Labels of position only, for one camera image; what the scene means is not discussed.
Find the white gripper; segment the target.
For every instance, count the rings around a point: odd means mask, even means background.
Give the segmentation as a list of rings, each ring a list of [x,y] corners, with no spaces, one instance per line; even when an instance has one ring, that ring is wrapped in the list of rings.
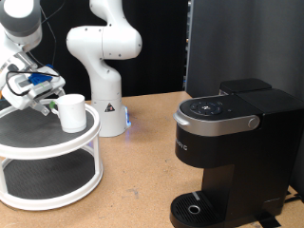
[[[59,76],[34,85],[25,75],[16,75],[6,84],[6,100],[19,110],[31,107],[47,116],[50,112],[50,99],[45,98],[50,96],[51,99],[57,99],[64,96],[65,83],[64,78]]]

